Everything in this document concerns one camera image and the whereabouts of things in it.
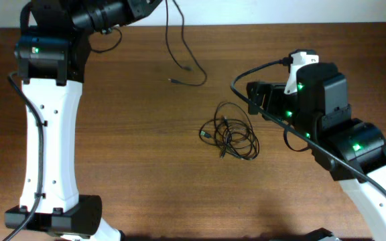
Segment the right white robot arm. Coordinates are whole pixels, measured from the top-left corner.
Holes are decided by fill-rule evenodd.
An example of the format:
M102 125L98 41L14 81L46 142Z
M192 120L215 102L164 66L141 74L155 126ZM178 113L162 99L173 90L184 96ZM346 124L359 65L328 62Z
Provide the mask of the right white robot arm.
M248 83L249 112L305 140L315 161L355 204L373 239L386 240L386 138L374 124L352 117L347 79L335 64L308 64L294 76L296 90L287 94L285 84Z

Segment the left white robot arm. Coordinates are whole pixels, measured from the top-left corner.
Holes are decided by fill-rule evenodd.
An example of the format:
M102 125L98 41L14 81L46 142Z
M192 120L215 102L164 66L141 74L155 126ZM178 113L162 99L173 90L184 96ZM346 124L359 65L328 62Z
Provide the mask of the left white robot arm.
M124 240L103 219L102 200L78 192L76 114L89 37L149 16L157 1L30 1L21 10L15 45L27 112L27 167L18 205L5 212L12 234L43 232L66 240Z

